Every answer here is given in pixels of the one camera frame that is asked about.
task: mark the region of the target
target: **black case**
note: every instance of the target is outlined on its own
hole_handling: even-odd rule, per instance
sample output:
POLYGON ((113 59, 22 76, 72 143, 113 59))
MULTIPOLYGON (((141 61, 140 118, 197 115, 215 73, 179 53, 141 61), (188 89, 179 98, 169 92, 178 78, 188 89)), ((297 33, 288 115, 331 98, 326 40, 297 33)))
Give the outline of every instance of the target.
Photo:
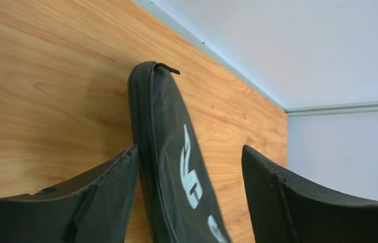
POLYGON ((189 113, 170 72, 179 74, 165 64, 144 62, 128 79, 154 242, 230 242, 189 113))
POLYGON ((242 173, 256 242, 378 243, 378 201, 318 185, 249 146, 242 173))
POLYGON ((123 242, 138 168, 131 146, 35 195, 0 198, 0 243, 123 242))

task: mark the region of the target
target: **black fabric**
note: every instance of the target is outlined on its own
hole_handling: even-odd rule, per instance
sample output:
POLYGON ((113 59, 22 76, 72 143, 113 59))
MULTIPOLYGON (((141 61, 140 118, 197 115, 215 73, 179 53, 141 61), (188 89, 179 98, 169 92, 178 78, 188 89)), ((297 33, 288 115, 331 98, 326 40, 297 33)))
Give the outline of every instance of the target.
POLYGON ((378 242, 378 201, 318 185, 249 146, 242 172, 256 242, 378 242))
POLYGON ((123 242, 138 169, 131 146, 35 195, 0 198, 0 243, 123 242))
POLYGON ((154 242, 230 242, 189 113, 170 72, 137 65, 128 80, 134 142, 154 242))

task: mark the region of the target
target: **wooden floor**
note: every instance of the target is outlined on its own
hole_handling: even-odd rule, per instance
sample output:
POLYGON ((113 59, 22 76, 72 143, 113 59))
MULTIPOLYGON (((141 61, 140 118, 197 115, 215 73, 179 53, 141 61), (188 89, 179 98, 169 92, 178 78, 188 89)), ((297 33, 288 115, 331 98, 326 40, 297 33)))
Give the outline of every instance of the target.
MULTIPOLYGON (((0 0, 0 197, 35 193, 129 146, 127 77, 147 60, 181 71, 227 229, 253 242, 241 149, 285 165, 285 113, 132 1, 0 0)), ((151 242, 140 187, 126 242, 151 242)))

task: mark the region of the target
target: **wall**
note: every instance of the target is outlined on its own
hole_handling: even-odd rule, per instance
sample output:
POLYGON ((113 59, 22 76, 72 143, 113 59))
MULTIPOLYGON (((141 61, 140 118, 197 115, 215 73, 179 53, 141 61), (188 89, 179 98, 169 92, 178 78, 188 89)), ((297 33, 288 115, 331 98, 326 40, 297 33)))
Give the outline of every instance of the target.
POLYGON ((288 130, 290 170, 378 200, 378 111, 289 117, 288 130))
POLYGON ((378 0, 141 2, 286 109, 378 101, 378 0))

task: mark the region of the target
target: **white panel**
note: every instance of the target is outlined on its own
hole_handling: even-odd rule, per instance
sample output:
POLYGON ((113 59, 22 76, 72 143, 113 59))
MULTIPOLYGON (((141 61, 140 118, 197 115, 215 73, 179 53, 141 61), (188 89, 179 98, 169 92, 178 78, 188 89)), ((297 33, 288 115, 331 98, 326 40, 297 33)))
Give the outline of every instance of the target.
POLYGON ((326 187, 378 200, 378 112, 290 117, 288 168, 326 187))
POLYGON ((152 2, 285 108, 378 101, 378 0, 152 2))

